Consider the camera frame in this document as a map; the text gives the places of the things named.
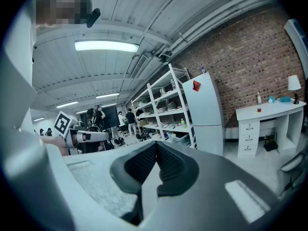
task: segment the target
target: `red magnet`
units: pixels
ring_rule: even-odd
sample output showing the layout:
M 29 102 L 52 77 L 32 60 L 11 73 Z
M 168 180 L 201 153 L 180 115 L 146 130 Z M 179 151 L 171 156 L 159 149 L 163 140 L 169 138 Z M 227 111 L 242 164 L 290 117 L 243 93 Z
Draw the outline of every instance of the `red magnet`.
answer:
M 201 83 L 200 83 L 200 82 L 195 81 L 195 80 L 193 81 L 193 87 L 192 87 L 193 90 L 199 91 L 200 86 L 201 86 Z

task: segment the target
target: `cardboard box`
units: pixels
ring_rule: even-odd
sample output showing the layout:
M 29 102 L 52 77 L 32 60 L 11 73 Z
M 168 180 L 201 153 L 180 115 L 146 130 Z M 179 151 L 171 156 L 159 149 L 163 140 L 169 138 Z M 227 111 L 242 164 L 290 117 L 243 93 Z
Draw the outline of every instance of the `cardboard box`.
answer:
M 138 124 L 139 124 L 139 127 L 143 127 L 143 126 L 148 124 L 148 121 L 147 120 L 142 120 L 142 121 L 139 121 Z

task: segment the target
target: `ceiling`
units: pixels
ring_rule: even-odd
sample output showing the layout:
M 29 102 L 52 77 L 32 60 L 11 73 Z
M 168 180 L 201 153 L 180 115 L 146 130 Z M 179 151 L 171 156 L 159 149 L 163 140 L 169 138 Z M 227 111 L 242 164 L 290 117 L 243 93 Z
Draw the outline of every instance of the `ceiling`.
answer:
M 57 112 L 56 106 L 73 101 L 74 111 L 97 104 L 124 103 L 162 62 L 164 49 L 181 39 L 202 18 L 232 0 L 92 0 L 100 18 L 92 28 L 64 25 L 37 30 L 33 50 L 32 109 Z M 109 39 L 139 44 L 136 53 L 124 51 L 76 51 L 81 39 Z M 142 54 L 149 59 L 137 78 L 131 74 Z M 96 99 L 119 92 L 119 96 Z

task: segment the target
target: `desk drawer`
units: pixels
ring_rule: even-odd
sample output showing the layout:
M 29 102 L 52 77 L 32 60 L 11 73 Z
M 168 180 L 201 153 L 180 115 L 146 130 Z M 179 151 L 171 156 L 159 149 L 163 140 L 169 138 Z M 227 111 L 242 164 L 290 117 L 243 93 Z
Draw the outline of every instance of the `desk drawer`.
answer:
M 250 145 L 250 144 L 258 144 L 259 134 L 246 134 L 240 135 L 239 144 L 240 145 Z
M 251 122 L 240 124 L 241 134 L 254 134 L 259 133 L 260 130 L 260 122 Z
M 257 147 L 258 147 L 257 144 L 240 145 L 239 153 L 256 153 Z

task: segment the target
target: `table lamp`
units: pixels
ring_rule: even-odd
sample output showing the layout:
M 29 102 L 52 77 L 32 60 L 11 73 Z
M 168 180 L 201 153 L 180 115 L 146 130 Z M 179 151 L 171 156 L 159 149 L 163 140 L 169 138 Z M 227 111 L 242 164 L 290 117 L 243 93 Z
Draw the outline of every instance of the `table lamp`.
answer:
M 289 90 L 299 90 L 299 89 L 301 89 L 297 75 L 289 76 L 288 77 L 288 83 L 289 83 Z M 294 104 L 299 104 L 297 93 L 295 93 L 294 95 L 295 95 Z

